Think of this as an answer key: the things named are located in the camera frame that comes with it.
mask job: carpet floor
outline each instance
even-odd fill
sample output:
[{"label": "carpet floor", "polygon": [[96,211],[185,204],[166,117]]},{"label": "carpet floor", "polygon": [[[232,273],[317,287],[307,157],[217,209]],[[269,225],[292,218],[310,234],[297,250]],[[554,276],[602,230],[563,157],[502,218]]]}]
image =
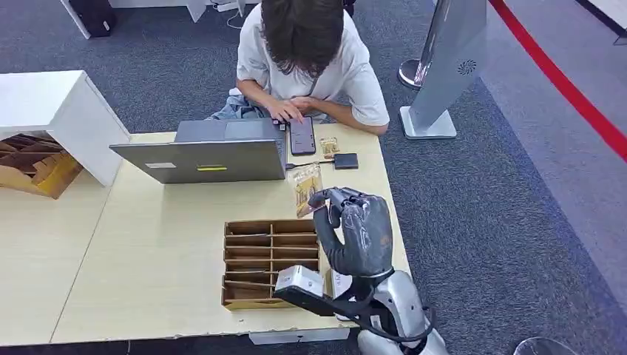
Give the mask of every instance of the carpet floor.
[{"label": "carpet floor", "polygon": [[[397,118],[414,92],[399,63],[424,43],[430,0],[358,1],[355,22],[392,121],[381,139],[407,256],[452,355],[511,354],[552,337],[580,354],[625,354],[627,317],[534,163],[477,80],[450,108],[459,136],[408,141]],[[222,107],[238,32],[211,10],[120,10],[111,38],[86,41],[58,1],[0,4],[0,72],[86,70],[131,132],[174,130]],[[0,349],[125,354],[126,342]],[[130,354],[357,354],[355,339],[254,347],[246,337],[131,342]]]}]

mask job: white cabinet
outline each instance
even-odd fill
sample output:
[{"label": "white cabinet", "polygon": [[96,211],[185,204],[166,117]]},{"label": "white cabinet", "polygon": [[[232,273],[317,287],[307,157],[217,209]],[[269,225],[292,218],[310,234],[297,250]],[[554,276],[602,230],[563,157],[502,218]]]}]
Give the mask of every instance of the white cabinet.
[{"label": "white cabinet", "polygon": [[121,157],[109,145],[130,134],[82,70],[0,75],[0,138],[45,131],[100,183],[111,186]]}]

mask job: cardboard divider tray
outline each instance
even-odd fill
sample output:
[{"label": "cardboard divider tray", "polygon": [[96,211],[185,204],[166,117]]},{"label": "cardboard divider tray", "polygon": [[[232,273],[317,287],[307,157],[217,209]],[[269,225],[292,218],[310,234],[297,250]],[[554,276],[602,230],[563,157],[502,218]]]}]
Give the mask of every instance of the cardboard divider tray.
[{"label": "cardboard divider tray", "polygon": [[319,271],[312,220],[244,220],[224,225],[222,305],[229,310],[283,308],[272,298],[279,271],[303,265]]}]

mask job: plastic packet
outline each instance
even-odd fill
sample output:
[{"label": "plastic packet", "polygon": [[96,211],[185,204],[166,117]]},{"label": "plastic packet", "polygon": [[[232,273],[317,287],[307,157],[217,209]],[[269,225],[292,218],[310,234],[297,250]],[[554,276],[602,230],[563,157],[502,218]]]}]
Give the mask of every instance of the plastic packet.
[{"label": "plastic packet", "polygon": [[309,199],[322,190],[322,174],[318,163],[295,169],[291,175],[292,186],[296,193],[296,216],[303,218],[315,210],[309,206]]},{"label": "plastic packet", "polygon": [[339,152],[337,138],[335,137],[321,138],[320,146],[322,147],[322,154],[325,156],[325,159],[331,159],[335,153]]}]

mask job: jeans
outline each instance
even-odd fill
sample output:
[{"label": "jeans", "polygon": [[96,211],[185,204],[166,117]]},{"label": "jeans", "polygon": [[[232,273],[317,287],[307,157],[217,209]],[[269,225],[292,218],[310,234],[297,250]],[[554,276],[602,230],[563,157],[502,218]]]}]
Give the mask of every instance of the jeans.
[{"label": "jeans", "polygon": [[208,120],[255,119],[270,117],[270,112],[250,102],[244,95],[229,96],[226,105],[207,118]]}]

